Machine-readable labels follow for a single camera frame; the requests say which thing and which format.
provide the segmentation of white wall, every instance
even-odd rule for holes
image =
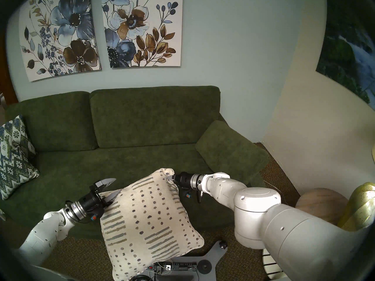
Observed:
[[[229,125],[258,142],[287,76],[302,5],[303,0],[183,0],[181,67],[111,70],[100,0],[92,0],[102,71],[36,82],[28,82],[24,70],[15,12],[7,29],[10,74],[20,101],[100,88],[216,85]]]
[[[326,0],[305,0],[293,61],[263,139],[298,192],[325,187],[349,198],[375,182],[375,111],[316,72]]]

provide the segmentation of cream throw pillow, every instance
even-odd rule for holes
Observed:
[[[204,245],[189,222],[177,186],[167,180],[173,174],[173,169],[161,168],[121,189],[100,218],[115,281],[129,280],[155,262]]]

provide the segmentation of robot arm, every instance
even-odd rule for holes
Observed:
[[[113,203],[119,192],[113,192],[104,199],[101,199],[99,192],[115,180],[100,180],[90,186],[90,192],[78,201],[66,201],[64,208],[46,213],[43,220],[31,230],[18,252],[29,264],[42,264],[57,242],[68,236],[69,230],[76,222],[80,222],[87,215],[91,216],[91,220],[101,218],[104,208]]]
[[[308,213],[281,204],[273,189],[246,187],[225,173],[181,173],[176,184],[207,193],[234,211],[235,237],[242,245],[264,249],[292,281],[333,280],[350,261],[369,227],[348,232]]]

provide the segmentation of light blue wall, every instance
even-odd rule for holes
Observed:
[[[303,0],[183,0],[181,67],[112,70],[101,3],[92,0],[102,70],[36,82],[28,81],[23,66],[15,12],[7,29],[11,78],[19,101],[100,88],[216,85],[221,90],[221,113],[228,124],[258,142],[291,64],[302,5]]]

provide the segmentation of carpet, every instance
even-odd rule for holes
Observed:
[[[270,162],[260,172],[266,182],[277,187],[285,196],[283,203],[294,207],[299,194],[284,174],[280,166],[270,155]],[[15,224],[11,220],[0,221],[3,237],[13,248],[19,247],[26,239],[29,230]],[[188,255],[204,255],[218,240],[228,243],[228,251],[216,266],[218,281],[264,281],[268,277],[263,269],[262,250],[253,250],[240,245],[234,237],[234,226],[200,232],[205,245],[191,251]],[[56,248],[42,267],[67,274],[81,281],[112,281],[112,265],[108,257],[104,241],[75,239],[67,237],[57,244]]]

